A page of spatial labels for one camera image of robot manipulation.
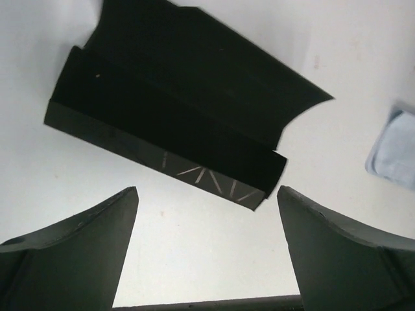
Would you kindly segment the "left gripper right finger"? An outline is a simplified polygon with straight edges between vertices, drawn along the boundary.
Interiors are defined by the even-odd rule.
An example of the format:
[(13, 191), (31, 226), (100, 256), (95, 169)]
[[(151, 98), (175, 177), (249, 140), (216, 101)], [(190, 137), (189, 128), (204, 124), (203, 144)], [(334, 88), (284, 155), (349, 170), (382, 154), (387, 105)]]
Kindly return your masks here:
[(413, 310), (414, 240), (282, 186), (278, 206), (306, 310)]

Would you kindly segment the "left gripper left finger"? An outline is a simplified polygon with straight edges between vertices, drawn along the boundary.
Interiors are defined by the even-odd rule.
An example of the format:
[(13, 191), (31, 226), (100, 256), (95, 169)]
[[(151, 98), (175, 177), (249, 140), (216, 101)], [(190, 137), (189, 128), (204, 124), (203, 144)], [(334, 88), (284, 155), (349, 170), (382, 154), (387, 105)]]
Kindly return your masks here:
[(1, 244), (2, 310), (111, 310), (136, 220), (128, 187)]

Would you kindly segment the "light blue cleaning cloth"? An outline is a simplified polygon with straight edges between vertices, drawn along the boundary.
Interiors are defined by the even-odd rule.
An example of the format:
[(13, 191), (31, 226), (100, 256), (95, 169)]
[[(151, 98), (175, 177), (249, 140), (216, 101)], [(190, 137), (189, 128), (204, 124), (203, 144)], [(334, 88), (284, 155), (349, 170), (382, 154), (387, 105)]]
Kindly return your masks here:
[(414, 106), (397, 101), (365, 162), (378, 178), (414, 190)]

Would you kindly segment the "black glasses case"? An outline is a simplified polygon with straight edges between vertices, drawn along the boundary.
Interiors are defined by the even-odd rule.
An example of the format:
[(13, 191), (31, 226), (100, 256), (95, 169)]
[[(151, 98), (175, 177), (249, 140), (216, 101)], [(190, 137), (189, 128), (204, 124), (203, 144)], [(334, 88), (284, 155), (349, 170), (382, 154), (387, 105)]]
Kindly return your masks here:
[(44, 123), (255, 210), (287, 164), (285, 127), (331, 99), (200, 8), (104, 1)]

